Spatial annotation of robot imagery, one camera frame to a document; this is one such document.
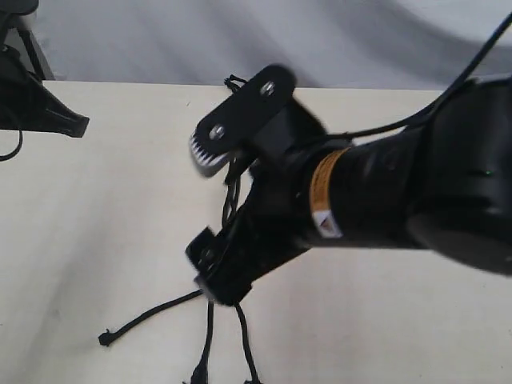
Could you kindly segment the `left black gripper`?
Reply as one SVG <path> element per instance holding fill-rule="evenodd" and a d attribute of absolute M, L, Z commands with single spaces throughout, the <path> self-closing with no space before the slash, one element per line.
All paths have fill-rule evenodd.
<path fill-rule="evenodd" d="M 12 46 L 1 48 L 1 130 L 35 130 L 82 138 L 89 124 L 86 116 L 73 112 L 28 70 Z"/>

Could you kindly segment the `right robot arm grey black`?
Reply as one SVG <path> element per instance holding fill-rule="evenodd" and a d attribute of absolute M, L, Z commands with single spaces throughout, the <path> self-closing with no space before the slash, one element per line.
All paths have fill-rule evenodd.
<path fill-rule="evenodd" d="M 356 145 L 291 133 L 257 148 L 246 200 L 187 246 L 195 283 L 235 306 L 253 283 L 313 248 L 432 250 L 511 274 L 511 80 L 470 80 L 426 122 Z"/>

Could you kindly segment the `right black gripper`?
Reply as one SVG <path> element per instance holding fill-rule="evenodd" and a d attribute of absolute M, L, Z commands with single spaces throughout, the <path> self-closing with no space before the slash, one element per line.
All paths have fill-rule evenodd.
<path fill-rule="evenodd" d="M 310 183 L 318 163 L 298 159 L 285 170 L 259 160 L 250 165 L 250 190 L 223 231 L 226 244 L 207 226 L 185 250 L 197 271 L 194 282 L 208 299 L 235 306 L 253 280 L 320 246 L 310 208 Z"/>

